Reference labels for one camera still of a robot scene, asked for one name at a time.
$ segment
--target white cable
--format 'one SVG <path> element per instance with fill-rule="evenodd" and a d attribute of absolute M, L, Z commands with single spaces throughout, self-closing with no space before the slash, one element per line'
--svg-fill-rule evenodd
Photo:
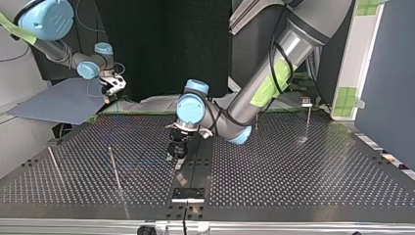
<path fill-rule="evenodd" d="M 63 40 L 60 40 L 59 43 L 61 43 L 64 46 L 64 52 L 65 52 L 64 56 L 59 60 L 52 59 L 47 55 L 46 55 L 46 58 L 49 61 L 52 61 L 52 62 L 57 63 L 57 64 L 63 63 L 65 61 L 69 61 L 68 62 L 68 68 L 71 70 L 72 69 L 72 49 Z"/>
<path fill-rule="evenodd" d="M 91 28 L 91 27 L 88 27 L 88 26 L 86 26 L 85 24 L 83 24 L 83 22 L 80 20 L 80 18 L 79 18 L 79 5 L 80 5 L 80 2 L 81 2 L 82 0 L 79 0 L 77 3 L 76 3 L 76 10 L 75 10 L 75 14 L 76 14 L 76 19 L 78 20 L 78 22 L 79 22 L 79 24 L 81 24 L 84 28 L 86 28 L 86 29 L 88 29 L 88 30 L 91 30 L 91 31 L 95 31 L 95 32 L 103 32 L 103 33 L 106 33 L 105 31 L 103 31 L 103 30 L 100 30 L 100 29 L 94 29 L 94 28 Z"/>
<path fill-rule="evenodd" d="M 125 65 L 119 62 L 115 62 L 114 65 L 122 67 L 122 72 L 120 72 L 118 75 L 122 75 L 123 73 L 125 73 Z"/>

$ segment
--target green label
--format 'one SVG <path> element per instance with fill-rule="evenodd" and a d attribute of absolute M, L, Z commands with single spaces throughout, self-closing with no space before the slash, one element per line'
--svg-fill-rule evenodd
<path fill-rule="evenodd" d="M 288 87 L 287 80 L 290 77 L 290 67 L 284 59 L 280 59 L 275 63 L 274 70 L 278 84 L 281 90 L 284 91 Z M 272 79 L 272 74 L 269 74 L 251 99 L 251 104 L 257 107 L 264 107 L 272 97 L 277 98 L 279 95 L 280 93 L 275 86 L 274 79 Z"/>
<path fill-rule="evenodd" d="M 0 13 L 0 24 L 10 33 L 30 43 L 30 45 L 33 45 L 36 42 L 36 36 L 34 35 L 34 33 L 22 27 L 14 25 L 2 13 Z"/>

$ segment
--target white panel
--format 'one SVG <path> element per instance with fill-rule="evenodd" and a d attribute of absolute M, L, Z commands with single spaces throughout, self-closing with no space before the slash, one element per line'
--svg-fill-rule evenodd
<path fill-rule="evenodd" d="M 53 122 L 19 117 L 0 118 L 0 178 L 46 148 Z"/>
<path fill-rule="evenodd" d="M 347 42 L 345 59 L 339 77 L 339 86 L 356 87 L 367 60 L 376 16 L 354 17 Z"/>

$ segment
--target white wall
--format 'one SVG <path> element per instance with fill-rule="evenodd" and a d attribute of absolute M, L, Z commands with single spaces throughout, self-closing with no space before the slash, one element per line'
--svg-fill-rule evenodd
<path fill-rule="evenodd" d="M 0 27 L 0 61 L 21 55 L 26 47 Z M 53 138 L 51 127 L 55 123 L 5 114 L 18 102 L 46 88 L 31 51 L 20 59 L 0 62 L 0 177 L 39 153 Z"/>

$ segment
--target green tape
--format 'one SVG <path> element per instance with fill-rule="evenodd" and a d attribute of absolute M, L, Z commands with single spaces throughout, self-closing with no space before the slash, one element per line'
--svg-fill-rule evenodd
<path fill-rule="evenodd" d="M 287 89 L 287 80 L 290 77 L 290 67 L 287 62 L 283 59 L 278 60 L 275 63 L 274 70 L 281 90 Z M 279 95 L 280 93 L 275 86 L 274 79 L 272 79 L 272 74 L 269 74 L 251 99 L 251 104 L 257 107 L 264 107 L 272 97 L 277 98 Z"/>
<path fill-rule="evenodd" d="M 33 45 L 36 42 L 36 36 L 34 35 L 34 33 L 22 27 L 14 25 L 2 13 L 0 13 L 0 24 L 10 33 L 23 39 L 24 41 L 28 42 L 30 45 Z"/>
<path fill-rule="evenodd" d="M 359 0 L 356 10 L 357 16 L 375 16 L 383 0 Z"/>
<path fill-rule="evenodd" d="M 333 116 L 351 117 L 354 107 L 356 106 L 356 95 L 356 87 L 339 87 L 335 109 L 333 110 Z"/>

